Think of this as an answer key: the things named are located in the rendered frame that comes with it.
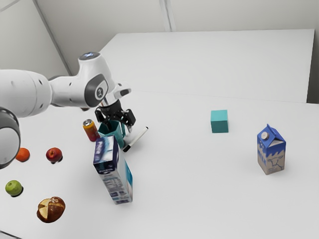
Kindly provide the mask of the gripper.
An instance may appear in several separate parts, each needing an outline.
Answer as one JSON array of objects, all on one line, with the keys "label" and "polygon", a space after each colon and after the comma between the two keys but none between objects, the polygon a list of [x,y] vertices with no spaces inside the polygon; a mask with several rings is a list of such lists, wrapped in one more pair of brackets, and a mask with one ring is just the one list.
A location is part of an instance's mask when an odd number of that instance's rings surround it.
[{"label": "gripper", "polygon": [[109,106],[98,106],[95,109],[95,116],[97,121],[107,125],[109,120],[122,121],[127,127],[128,132],[132,132],[132,127],[136,122],[136,118],[131,109],[123,111],[120,100],[116,100]]}]

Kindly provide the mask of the teal faceted mug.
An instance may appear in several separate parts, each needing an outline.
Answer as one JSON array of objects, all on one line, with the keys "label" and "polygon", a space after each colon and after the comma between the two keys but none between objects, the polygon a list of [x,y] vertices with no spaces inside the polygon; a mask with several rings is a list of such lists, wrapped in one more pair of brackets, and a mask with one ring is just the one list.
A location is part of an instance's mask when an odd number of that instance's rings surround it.
[{"label": "teal faceted mug", "polygon": [[125,146],[124,137],[126,136],[125,125],[117,120],[108,121],[109,124],[101,123],[98,133],[101,137],[114,135],[120,148]]}]

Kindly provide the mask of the orange drink can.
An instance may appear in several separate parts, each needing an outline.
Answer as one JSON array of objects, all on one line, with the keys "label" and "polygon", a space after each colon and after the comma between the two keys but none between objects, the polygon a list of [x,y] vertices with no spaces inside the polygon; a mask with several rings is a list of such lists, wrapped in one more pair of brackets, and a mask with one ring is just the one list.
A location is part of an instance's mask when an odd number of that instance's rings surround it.
[{"label": "orange drink can", "polygon": [[100,138],[96,125],[91,119],[83,121],[83,129],[91,142],[95,142],[98,138]]}]

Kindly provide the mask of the white marker pen black cap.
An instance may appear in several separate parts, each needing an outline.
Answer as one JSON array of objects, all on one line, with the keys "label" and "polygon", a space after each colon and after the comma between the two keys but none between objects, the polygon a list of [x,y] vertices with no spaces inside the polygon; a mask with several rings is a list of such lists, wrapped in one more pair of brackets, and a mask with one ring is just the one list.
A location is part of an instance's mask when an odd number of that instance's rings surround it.
[{"label": "white marker pen black cap", "polygon": [[149,128],[146,126],[128,145],[126,145],[123,148],[123,152],[129,151],[132,146],[141,138],[144,136],[144,134],[149,130]]}]

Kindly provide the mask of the tall blue white carton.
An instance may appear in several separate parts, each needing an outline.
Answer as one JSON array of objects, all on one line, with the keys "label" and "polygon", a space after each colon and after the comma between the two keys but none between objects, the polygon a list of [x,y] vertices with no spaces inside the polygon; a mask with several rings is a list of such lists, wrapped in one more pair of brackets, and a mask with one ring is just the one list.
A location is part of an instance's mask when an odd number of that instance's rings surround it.
[{"label": "tall blue white carton", "polygon": [[96,140],[93,165],[115,204],[133,201],[133,176],[115,136]]}]

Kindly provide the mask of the red apple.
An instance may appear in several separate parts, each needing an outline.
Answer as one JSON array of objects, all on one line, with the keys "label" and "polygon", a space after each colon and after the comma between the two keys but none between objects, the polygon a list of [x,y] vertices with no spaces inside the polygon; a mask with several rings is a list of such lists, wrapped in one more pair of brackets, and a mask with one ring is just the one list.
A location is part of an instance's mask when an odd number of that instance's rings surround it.
[{"label": "red apple", "polygon": [[63,154],[62,151],[57,148],[57,147],[53,147],[47,150],[46,152],[46,158],[49,162],[51,163],[56,163],[62,160],[63,158]]}]

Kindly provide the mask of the orange fruit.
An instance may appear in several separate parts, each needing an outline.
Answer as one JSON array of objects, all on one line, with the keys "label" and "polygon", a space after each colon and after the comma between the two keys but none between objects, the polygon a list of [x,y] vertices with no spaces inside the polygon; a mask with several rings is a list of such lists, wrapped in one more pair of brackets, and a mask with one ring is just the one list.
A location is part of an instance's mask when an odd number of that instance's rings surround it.
[{"label": "orange fruit", "polygon": [[19,162],[26,162],[30,158],[30,152],[27,148],[21,147],[15,158]]}]

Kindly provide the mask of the teal block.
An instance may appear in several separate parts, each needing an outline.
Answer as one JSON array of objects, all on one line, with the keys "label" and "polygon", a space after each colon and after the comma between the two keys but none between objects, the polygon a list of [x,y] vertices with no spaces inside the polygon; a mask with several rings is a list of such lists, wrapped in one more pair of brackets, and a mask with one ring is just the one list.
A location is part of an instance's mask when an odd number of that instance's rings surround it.
[{"label": "teal block", "polygon": [[228,127],[228,111],[227,110],[213,110],[210,116],[212,133],[226,133],[229,132]]}]

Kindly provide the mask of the brown pretzel bread roll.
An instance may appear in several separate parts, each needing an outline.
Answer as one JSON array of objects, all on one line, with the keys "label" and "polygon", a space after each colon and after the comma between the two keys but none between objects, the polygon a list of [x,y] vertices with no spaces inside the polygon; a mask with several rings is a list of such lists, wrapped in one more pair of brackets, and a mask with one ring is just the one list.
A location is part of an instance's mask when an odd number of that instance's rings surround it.
[{"label": "brown pretzel bread roll", "polygon": [[60,197],[43,199],[37,208],[37,217],[44,223],[58,220],[64,213],[65,202]]}]

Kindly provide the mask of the green apple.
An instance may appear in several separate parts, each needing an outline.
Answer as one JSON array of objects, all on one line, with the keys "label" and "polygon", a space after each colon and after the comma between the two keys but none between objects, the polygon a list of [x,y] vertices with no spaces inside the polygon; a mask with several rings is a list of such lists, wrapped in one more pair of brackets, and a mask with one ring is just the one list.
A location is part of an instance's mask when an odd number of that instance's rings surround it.
[{"label": "green apple", "polygon": [[7,182],[5,186],[5,191],[12,197],[18,196],[22,193],[23,187],[21,183],[17,180],[11,180]]}]

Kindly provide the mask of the blue milk carton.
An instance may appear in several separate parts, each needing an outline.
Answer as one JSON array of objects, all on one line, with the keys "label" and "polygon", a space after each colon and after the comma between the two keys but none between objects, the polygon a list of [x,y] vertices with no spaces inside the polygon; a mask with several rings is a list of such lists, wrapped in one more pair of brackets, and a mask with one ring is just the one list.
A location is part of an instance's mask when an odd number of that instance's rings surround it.
[{"label": "blue milk carton", "polygon": [[257,135],[258,163],[266,175],[285,169],[286,141],[269,124]]}]

